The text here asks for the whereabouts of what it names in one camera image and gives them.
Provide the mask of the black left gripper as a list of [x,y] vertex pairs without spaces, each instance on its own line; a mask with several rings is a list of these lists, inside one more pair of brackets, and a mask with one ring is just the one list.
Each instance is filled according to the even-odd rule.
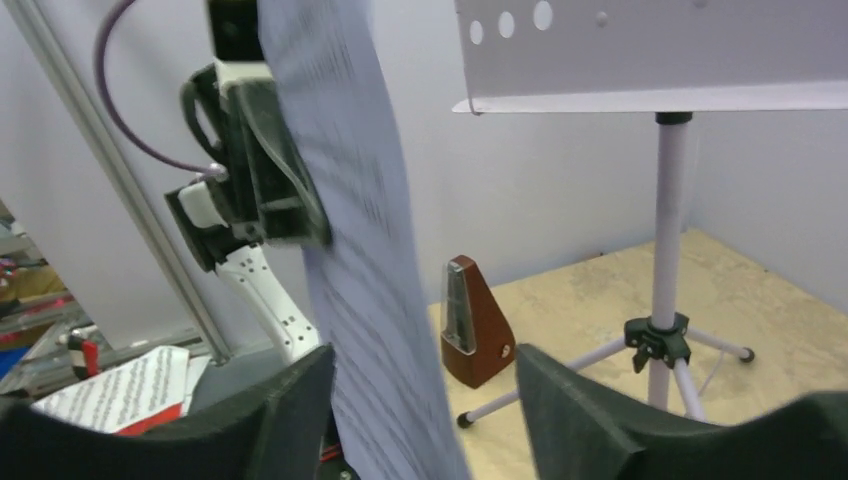
[[273,81],[231,86],[227,114],[215,66],[209,64],[183,83],[179,104],[213,171],[167,193],[165,200],[202,271],[212,272],[236,250],[262,241],[320,247],[332,242],[329,220]]

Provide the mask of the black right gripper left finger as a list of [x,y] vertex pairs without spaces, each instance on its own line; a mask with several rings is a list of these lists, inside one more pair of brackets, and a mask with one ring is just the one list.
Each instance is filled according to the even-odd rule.
[[141,435],[101,433],[1,401],[4,479],[314,479],[335,376],[323,345]]

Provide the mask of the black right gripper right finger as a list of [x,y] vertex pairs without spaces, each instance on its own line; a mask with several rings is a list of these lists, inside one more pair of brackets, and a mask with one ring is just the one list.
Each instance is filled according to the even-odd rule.
[[540,479],[844,479],[847,394],[816,391],[737,425],[678,416],[516,350]]

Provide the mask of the white sheet music pages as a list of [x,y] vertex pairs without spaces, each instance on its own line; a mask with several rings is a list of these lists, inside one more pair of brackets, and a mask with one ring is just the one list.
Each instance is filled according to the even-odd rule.
[[304,265],[363,479],[466,479],[427,311],[406,163],[363,1],[262,1],[261,45],[331,227]]

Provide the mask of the pink paper folder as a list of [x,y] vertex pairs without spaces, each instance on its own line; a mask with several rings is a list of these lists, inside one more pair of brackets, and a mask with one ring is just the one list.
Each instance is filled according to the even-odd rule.
[[211,357],[177,346],[148,353],[36,401],[41,413],[89,430],[140,435],[185,416]]

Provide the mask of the lilac perforated music stand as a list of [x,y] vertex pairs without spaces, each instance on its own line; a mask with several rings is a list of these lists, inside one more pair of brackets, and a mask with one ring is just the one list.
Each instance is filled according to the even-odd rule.
[[676,312],[685,150],[699,112],[823,111],[847,106],[843,1],[458,1],[466,97],[456,112],[642,113],[657,127],[652,310],[624,336],[573,362],[626,349],[647,369],[648,401],[676,386],[704,420],[688,341],[753,352],[689,328]]

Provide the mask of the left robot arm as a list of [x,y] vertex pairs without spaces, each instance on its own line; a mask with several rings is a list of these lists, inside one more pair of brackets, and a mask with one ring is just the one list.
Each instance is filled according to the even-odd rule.
[[184,120],[211,157],[208,169],[166,194],[196,263],[249,307],[287,363],[320,345],[272,272],[265,245],[328,246],[330,223],[280,111],[267,65],[214,61],[180,91]]

